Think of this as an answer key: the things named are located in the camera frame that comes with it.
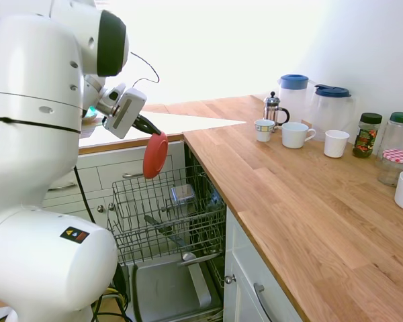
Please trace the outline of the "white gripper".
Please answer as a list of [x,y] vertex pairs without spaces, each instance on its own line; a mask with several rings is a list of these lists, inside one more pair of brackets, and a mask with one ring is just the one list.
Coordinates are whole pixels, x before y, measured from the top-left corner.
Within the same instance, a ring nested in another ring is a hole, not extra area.
[[125,138],[132,126],[149,135],[162,133],[149,119],[139,114],[145,103],[143,92],[135,88],[126,90],[114,105],[112,114],[103,118],[103,127],[120,139]]

